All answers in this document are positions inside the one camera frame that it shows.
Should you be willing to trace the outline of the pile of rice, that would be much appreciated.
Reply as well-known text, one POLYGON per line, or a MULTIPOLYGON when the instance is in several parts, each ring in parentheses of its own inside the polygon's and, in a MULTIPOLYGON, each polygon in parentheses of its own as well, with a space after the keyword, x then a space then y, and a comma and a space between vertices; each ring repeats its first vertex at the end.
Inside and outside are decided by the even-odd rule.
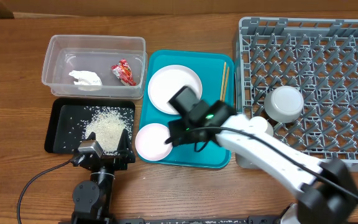
POLYGON ((96 134, 96 140, 106 154, 117 149, 122 130, 132 138, 134 109, 111 106, 63 106, 53 149, 73 152, 82 141, 96 134))

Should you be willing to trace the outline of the small pink bowl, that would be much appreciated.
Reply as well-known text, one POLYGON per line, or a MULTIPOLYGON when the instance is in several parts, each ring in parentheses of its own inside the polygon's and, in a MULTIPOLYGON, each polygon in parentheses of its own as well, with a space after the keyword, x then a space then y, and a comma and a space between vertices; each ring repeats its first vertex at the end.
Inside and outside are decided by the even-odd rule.
POLYGON ((159 161, 172 151, 172 144, 165 141, 170 137, 166 126, 151 123, 139 130, 135 138, 135 148, 140 157, 148 161, 159 161))

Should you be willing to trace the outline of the large white plate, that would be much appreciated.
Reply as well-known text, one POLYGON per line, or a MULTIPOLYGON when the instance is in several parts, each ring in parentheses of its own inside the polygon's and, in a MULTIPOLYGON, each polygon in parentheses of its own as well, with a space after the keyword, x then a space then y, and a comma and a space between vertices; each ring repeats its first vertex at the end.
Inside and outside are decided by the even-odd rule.
POLYGON ((148 84, 148 96, 159 111, 175 115, 178 113, 168 101, 183 86, 189 86, 198 99, 201 98, 203 87, 196 72, 183 65, 168 65, 152 75, 148 84))

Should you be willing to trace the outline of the white napkin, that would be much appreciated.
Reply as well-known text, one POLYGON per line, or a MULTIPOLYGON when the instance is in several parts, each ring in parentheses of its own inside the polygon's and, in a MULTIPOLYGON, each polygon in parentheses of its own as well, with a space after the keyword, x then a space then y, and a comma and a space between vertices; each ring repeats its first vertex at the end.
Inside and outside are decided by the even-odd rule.
POLYGON ((96 91, 100 90, 103 85, 99 76, 94 72, 73 70, 69 76, 75 79, 73 83, 79 85, 79 90, 96 91))

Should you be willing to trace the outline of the red snack wrapper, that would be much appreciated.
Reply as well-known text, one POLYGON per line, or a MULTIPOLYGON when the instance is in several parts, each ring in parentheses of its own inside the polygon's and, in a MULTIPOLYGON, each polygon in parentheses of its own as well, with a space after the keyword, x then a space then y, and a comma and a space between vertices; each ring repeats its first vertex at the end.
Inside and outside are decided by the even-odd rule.
POLYGON ((111 67, 112 73, 126 86, 136 86, 133 79, 132 70, 126 59, 122 59, 118 64, 111 67))

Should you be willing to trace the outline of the wooden chopstick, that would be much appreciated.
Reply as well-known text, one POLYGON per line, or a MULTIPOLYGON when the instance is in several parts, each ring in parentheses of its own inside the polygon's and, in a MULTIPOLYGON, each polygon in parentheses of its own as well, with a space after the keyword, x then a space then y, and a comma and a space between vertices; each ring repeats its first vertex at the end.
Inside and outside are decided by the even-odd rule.
POLYGON ((226 76, 225 76, 225 80, 224 80, 223 96, 222 96, 222 101, 223 102, 225 102, 225 99, 226 99, 229 72, 230 72, 230 67, 227 67, 226 76))
POLYGON ((223 91, 224 91, 224 82, 225 82, 225 77, 226 77, 226 61, 224 62, 223 65, 223 75, 222 75, 222 80, 221 80, 221 91, 220 91, 220 97, 219 100, 223 101, 223 91))

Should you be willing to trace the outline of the white cup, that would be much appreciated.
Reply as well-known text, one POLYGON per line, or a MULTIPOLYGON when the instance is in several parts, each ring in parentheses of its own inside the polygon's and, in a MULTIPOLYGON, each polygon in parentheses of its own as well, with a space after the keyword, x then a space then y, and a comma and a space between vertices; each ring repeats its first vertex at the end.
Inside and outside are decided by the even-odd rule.
POLYGON ((255 116, 249 120, 250 126, 256 129, 258 132, 266 133, 269 136, 274 135, 272 125, 263 117, 255 116))

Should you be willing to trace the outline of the grey bowl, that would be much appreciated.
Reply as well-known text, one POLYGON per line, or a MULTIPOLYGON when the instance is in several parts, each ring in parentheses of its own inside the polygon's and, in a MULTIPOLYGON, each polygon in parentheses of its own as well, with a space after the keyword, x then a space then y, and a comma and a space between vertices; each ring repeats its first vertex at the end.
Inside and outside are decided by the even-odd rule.
POLYGON ((270 91, 264 99, 267 115, 279 123, 297 120, 304 107, 302 94, 292 86, 281 86, 270 91))

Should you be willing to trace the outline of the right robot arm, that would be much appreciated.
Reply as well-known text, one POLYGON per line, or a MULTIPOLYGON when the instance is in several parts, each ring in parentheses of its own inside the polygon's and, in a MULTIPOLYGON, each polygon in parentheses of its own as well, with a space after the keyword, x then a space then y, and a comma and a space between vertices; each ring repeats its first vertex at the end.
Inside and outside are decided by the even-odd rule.
POLYGON ((169 103, 180 119, 141 128, 135 137, 140 157, 159 161, 175 146, 199 142, 235 152, 277 179, 297 199, 278 219, 280 223, 345 223, 358 206, 358 188, 341 160, 323 162, 303 154, 222 101, 211 106, 204 101, 169 103))

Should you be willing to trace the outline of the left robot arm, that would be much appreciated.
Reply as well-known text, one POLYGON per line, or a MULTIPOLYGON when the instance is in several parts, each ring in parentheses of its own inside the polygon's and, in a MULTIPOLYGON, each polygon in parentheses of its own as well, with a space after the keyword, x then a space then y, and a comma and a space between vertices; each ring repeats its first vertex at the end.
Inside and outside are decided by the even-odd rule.
POLYGON ((97 141, 96 134, 91 133, 74 150, 71 159, 42 171, 26 183, 17 202, 17 222, 22 223, 21 202, 29 186, 42 175, 72 164, 74 167, 82 167, 91 173, 89 180, 80 182, 73 190, 74 211, 70 222, 117 223, 114 215, 110 213, 114 173, 118 170, 127 170, 127 166, 134 162, 135 154, 126 129, 122 131, 117 148, 113 152, 105 152, 97 141))

